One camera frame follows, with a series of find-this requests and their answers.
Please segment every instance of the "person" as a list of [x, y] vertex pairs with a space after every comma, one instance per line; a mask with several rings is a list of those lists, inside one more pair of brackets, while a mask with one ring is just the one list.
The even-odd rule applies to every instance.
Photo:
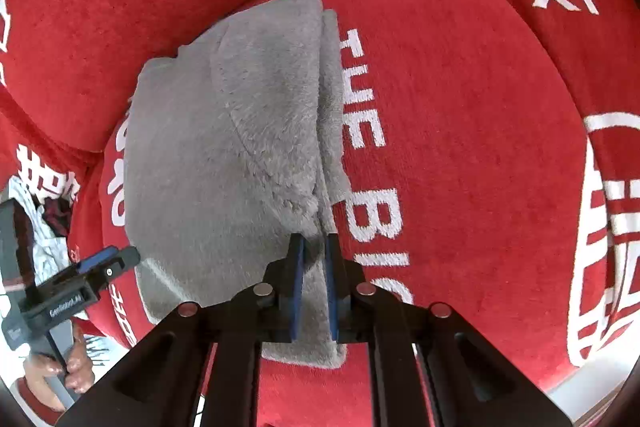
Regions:
[[[46, 378], [62, 373], [62, 366], [56, 360], [36, 353], [30, 353], [23, 366], [24, 377], [12, 384], [11, 393], [36, 427], [55, 424], [65, 407]], [[94, 363], [79, 324], [74, 324], [74, 346], [66, 359], [66, 369], [65, 385], [75, 393], [86, 393], [95, 382]]]

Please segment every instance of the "finger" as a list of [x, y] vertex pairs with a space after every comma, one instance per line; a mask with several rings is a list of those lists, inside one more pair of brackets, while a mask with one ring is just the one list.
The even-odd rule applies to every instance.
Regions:
[[62, 372], [62, 366], [45, 355], [30, 353], [24, 360], [24, 374], [34, 377], [53, 377]]
[[74, 339], [76, 341], [80, 341], [83, 344], [86, 344], [84, 341], [84, 333], [82, 333], [82, 328], [77, 324], [74, 324]]
[[76, 393], [86, 393], [95, 382], [93, 368], [89, 365], [84, 366], [78, 372], [68, 375], [65, 385], [76, 391]]
[[87, 364], [90, 366], [94, 365], [86, 352], [86, 345], [81, 341], [76, 341], [66, 359], [66, 370], [68, 370], [69, 373], [75, 373]]
[[60, 399], [51, 390], [49, 384], [43, 377], [30, 378], [25, 376], [25, 380], [27, 387], [41, 404], [55, 411], [62, 412], [65, 410], [62, 402], [60, 402]]

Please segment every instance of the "gray towel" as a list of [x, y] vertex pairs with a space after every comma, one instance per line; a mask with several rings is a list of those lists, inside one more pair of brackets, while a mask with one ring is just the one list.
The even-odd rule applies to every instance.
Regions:
[[299, 340], [263, 356], [339, 367], [330, 341], [322, 234], [350, 190], [342, 170], [342, 77], [335, 13], [273, 0], [217, 23], [177, 58], [150, 60], [132, 99], [126, 231], [140, 250], [149, 318], [259, 282], [289, 234], [312, 245]]

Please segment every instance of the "screw head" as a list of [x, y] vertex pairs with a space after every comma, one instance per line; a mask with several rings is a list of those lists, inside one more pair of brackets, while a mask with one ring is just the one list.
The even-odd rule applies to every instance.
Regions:
[[260, 282], [254, 286], [254, 294], [258, 297], [266, 297], [273, 292], [273, 286], [268, 282]]
[[199, 306], [195, 302], [183, 302], [178, 306], [178, 315], [180, 317], [193, 317], [198, 313]]
[[439, 319], [446, 319], [451, 316], [451, 306], [444, 302], [436, 302], [431, 305], [431, 313]]
[[376, 287], [370, 282], [361, 282], [356, 286], [356, 292], [364, 296], [372, 296], [376, 292]]

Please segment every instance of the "chinese character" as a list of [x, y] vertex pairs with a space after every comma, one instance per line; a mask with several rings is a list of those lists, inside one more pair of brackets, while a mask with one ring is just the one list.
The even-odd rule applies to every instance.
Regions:
[[41, 163], [40, 157], [24, 145], [18, 145], [16, 157], [20, 162], [18, 176], [29, 189], [30, 194], [38, 198], [40, 204], [44, 204], [46, 198], [76, 200], [80, 184], [73, 172], [67, 174], [55, 172], [49, 166]]
[[[129, 127], [129, 112], [127, 118], [122, 122], [116, 133], [116, 151], [122, 152], [127, 144], [127, 128]], [[114, 227], [124, 227], [125, 209], [124, 209], [124, 159], [117, 158], [113, 163], [113, 179], [107, 186], [107, 194], [116, 195], [111, 203], [111, 222]]]
[[0, 50], [6, 53], [6, 46], [9, 42], [9, 28], [11, 27], [11, 16], [6, 10], [6, 0], [0, 0], [0, 17], [2, 17], [2, 25], [4, 26], [2, 39], [0, 39]]

